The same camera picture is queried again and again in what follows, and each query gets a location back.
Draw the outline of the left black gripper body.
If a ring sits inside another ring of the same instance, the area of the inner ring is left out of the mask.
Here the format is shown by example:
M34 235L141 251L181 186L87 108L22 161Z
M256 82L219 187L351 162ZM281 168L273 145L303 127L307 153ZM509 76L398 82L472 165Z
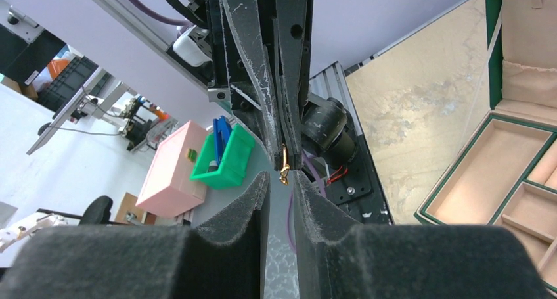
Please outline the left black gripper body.
M276 5L275 0L257 0L260 15L263 45L265 46L270 63L271 79L275 86L278 107L279 127L279 50L277 49L278 37L276 33ZM206 0L207 19L210 25L211 43L213 51L213 81L217 87L224 87L232 93L232 110L250 111L251 103L241 97L233 88L236 82L249 82L249 77L239 57L238 51L231 37L231 32L221 5L221 0ZM303 108L307 102L309 86L309 64L311 55L311 25L313 15L313 0L307 0L307 14L305 21L305 40L301 67L301 80L299 89L300 122Z

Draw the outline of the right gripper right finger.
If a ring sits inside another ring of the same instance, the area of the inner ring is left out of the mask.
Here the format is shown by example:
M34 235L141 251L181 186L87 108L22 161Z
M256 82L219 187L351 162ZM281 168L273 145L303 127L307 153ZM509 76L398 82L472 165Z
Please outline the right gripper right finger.
M301 298L549 298L521 242L492 225L355 221L294 173Z

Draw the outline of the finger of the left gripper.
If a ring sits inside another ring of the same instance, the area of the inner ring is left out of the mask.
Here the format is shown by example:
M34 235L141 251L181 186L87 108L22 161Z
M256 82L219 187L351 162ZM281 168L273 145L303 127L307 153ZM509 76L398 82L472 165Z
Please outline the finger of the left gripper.
M286 146L286 163L291 170L298 170L301 160L299 89L307 0L275 0L275 5L279 53L279 119Z
M252 104L250 111L235 110L233 115L265 148L270 163L282 162L277 95L271 79L267 50L263 45L257 0L221 0L221 5L249 82L236 82L232 88Z

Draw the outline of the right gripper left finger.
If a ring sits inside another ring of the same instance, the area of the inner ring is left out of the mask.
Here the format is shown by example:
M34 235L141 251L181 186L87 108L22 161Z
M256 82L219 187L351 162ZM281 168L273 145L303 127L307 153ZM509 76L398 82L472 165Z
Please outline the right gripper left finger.
M2 298L263 298L270 175L197 227L41 230L1 279Z

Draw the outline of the green jewelry box with lid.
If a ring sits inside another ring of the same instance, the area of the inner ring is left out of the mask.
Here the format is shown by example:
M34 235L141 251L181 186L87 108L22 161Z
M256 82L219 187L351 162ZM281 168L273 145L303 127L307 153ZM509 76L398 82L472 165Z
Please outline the green jewelry box with lid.
M556 294L556 0L485 0L490 109L415 212L500 225Z

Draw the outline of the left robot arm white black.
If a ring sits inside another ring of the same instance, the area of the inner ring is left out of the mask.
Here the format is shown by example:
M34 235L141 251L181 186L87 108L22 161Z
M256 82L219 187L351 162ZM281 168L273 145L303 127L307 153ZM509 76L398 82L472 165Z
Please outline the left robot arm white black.
M353 153L339 101L310 91L314 0L206 0L214 89L274 169L298 170L303 152L338 167Z

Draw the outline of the blue item in bin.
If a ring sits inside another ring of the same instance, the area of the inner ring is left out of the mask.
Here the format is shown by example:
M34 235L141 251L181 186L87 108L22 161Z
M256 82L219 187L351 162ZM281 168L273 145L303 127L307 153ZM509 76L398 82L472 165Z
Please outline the blue item in bin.
M213 120L213 140L217 165L221 163L231 132L232 127L226 117L220 116Z

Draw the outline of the green plastic bin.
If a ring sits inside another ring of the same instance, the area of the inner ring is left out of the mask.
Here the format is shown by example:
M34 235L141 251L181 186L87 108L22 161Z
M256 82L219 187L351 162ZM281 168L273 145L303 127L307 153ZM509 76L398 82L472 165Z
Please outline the green plastic bin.
M190 179L199 181L212 189L240 186L246 177L248 161L254 146L254 138L240 124L236 124L232 128L218 169L209 172L210 162L215 160L214 138L212 134L209 134L198 155Z

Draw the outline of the pink storage box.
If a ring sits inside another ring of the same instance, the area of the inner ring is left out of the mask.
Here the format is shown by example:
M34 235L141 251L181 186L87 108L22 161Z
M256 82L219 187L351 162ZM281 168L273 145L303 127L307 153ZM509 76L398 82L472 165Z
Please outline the pink storage box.
M208 131L192 120L159 145L136 207L162 218L174 218L205 201L207 186L190 178Z

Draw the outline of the background metal stand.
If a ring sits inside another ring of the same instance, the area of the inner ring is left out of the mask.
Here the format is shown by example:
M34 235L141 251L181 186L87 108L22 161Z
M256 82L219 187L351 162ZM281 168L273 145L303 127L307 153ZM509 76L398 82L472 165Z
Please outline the background metal stand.
M99 98L91 94L91 90L100 82L107 71L101 67L95 69L90 77L85 80L84 84L78 87L78 90L69 101L57 112L51 122L39 128L39 138L26 151L27 155L32 155L41 147L45 146L60 131L69 131L83 133L86 135L94 135L94 132L81 131L79 129L64 127L64 122L72 117L72 114L83 112L88 118L102 120L117 129L115 133L98 133L98 136L109 137L125 137L129 131L131 115L131 105L118 104L118 100L126 93L132 94L135 91L122 81L117 81L114 87L109 91L105 98Z

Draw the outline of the black office chair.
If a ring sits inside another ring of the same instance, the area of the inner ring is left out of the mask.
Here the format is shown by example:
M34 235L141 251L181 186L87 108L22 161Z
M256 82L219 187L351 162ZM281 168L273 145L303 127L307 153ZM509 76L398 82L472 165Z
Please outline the black office chair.
M110 211L112 206L113 200L110 197L103 195L92 201L82 215L69 214L44 208L39 208L36 212L56 214L65 218L77 219L79 220L80 225L114 225L114 222L110 221Z

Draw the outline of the aluminium frame rail left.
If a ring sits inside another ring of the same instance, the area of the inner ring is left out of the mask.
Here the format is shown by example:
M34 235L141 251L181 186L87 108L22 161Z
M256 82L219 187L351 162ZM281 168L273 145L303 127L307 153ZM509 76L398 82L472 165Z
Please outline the aluminium frame rail left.
M324 99L332 97L339 100L351 114L356 135L363 134L361 122L349 92L344 69L338 61L310 78L309 86L312 93Z

